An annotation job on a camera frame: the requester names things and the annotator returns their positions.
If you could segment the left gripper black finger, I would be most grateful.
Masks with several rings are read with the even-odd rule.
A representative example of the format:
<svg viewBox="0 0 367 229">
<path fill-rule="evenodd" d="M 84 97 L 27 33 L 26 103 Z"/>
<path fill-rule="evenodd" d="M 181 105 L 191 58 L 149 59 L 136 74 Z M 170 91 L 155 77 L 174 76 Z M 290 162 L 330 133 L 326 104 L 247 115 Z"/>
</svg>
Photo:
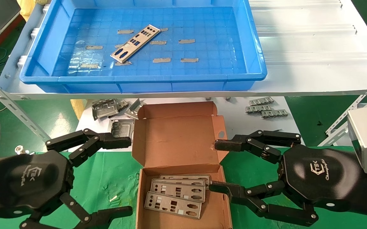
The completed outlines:
<svg viewBox="0 0 367 229">
<path fill-rule="evenodd" d="M 124 149 L 131 146 L 130 137 L 114 137 L 110 132 L 97 133 L 88 128 L 48 140 L 47 150 L 63 152 L 78 147 L 69 155 L 73 167 L 79 167 L 100 149 Z"/>
</svg>

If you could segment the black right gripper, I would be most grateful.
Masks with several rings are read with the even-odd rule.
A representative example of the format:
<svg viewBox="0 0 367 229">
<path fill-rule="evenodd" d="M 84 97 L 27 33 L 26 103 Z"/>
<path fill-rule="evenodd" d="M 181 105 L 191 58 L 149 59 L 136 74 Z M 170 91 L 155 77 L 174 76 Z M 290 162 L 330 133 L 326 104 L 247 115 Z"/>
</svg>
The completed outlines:
<svg viewBox="0 0 367 229">
<path fill-rule="evenodd" d="M 258 217 L 306 227 L 319 220 L 314 207 L 367 215 L 367 173 L 355 153 L 331 148 L 313 149 L 297 144 L 301 144 L 299 134 L 264 130 L 235 135 L 230 140 L 216 140 L 214 148 L 219 151 L 249 152 L 272 164 L 281 161 L 285 183 L 274 181 L 245 188 L 210 181 L 209 190 L 227 195 L 230 203 L 246 206 Z M 282 157 L 275 146 L 292 148 L 285 151 Z M 289 199 L 302 205 L 301 209 L 263 201 L 283 191 Z"/>
</svg>

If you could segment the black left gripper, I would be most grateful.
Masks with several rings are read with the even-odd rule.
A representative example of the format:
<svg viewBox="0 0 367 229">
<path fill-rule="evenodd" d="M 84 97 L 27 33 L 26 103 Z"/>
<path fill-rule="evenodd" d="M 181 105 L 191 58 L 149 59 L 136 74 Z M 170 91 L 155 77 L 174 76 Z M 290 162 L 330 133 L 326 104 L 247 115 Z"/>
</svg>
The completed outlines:
<svg viewBox="0 0 367 229">
<path fill-rule="evenodd" d="M 80 220 L 74 229 L 107 229 L 114 219 L 132 215 L 131 206 L 88 214 L 69 194 L 73 181 L 70 162 L 56 151 L 0 158 L 0 218 L 31 214 L 20 229 L 56 229 L 39 221 L 65 204 Z"/>
</svg>

